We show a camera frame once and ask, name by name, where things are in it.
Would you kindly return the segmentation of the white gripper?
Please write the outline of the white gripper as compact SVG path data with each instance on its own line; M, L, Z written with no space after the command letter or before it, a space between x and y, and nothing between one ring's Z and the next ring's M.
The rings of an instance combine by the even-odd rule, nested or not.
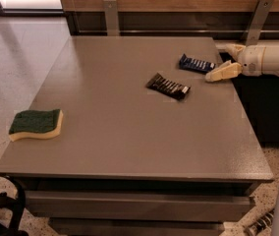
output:
M238 62L228 60L205 75L207 82L217 82L246 76L273 75L279 77L279 45L251 45L230 43L226 52Z

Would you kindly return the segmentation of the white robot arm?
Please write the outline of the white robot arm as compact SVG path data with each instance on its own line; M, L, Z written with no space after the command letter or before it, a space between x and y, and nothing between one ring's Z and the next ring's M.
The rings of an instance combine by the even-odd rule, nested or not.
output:
M208 72L205 76L208 82L237 78L240 74L247 77L271 75L279 78L279 44L249 46L227 44L225 50L234 59L234 62L228 60ZM271 236L279 236L279 192L273 220Z

